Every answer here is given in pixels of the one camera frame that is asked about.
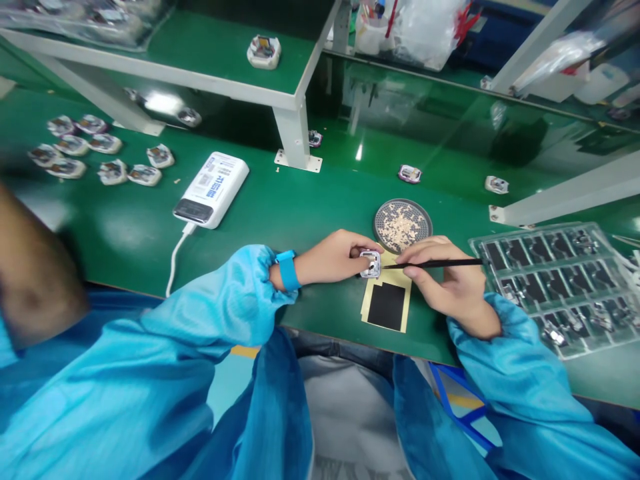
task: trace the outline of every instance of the shelf leg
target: shelf leg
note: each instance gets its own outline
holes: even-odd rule
[[[148,116],[102,69],[40,53],[31,54],[122,127],[155,137],[164,129],[163,122]]]
[[[591,0],[558,0],[540,24],[531,32],[520,48],[498,72],[491,82],[491,90],[509,93],[513,82],[557,40],[575,18],[580,15]]]
[[[331,50],[346,53],[349,46],[349,28],[351,27],[351,2],[342,0],[333,21],[333,47]]]
[[[351,114],[349,116],[349,134],[355,135],[355,130],[358,128],[358,120],[360,120],[360,109],[362,108],[362,102],[365,101],[367,94],[369,93],[369,85],[365,83],[356,82],[353,94],[353,105],[351,106]]]
[[[275,162],[285,167],[297,168],[318,173],[322,159],[309,154],[309,127],[307,125],[307,102],[296,110],[273,108],[275,121],[278,124],[280,140],[283,148],[278,150]]]
[[[639,193],[640,151],[636,151],[504,207],[500,223],[536,224]]]

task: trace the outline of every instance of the round tray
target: round tray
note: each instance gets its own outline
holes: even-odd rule
[[[393,199],[376,212],[373,231],[384,248],[399,255],[408,246],[431,236],[433,225],[426,210],[416,202]]]

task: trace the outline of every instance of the blue sleeve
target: blue sleeve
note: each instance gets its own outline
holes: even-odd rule
[[[0,370],[17,361],[18,356],[13,350],[5,320],[2,318],[2,313],[0,313]]]
[[[178,478],[206,442],[214,365],[267,342],[296,293],[269,282],[273,252],[252,245],[98,341],[38,391],[0,438],[4,478]]]
[[[503,336],[481,341],[453,319],[449,332],[468,378],[487,402],[503,442],[487,456],[500,477],[638,479],[640,457],[571,396],[562,362],[540,341],[526,313],[494,293]]]

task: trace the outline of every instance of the jeans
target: jeans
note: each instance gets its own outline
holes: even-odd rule
[[[315,333],[285,328],[298,358],[310,355],[339,357],[376,372],[393,385],[393,354],[357,343],[336,340]]]

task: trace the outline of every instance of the blue wristband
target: blue wristband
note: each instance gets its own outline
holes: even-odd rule
[[[295,266],[293,264],[294,257],[295,252],[293,250],[288,250],[275,256],[276,262],[280,264],[282,284],[287,291],[298,290],[298,288],[302,287],[300,282],[298,282],[298,276],[295,274]]]

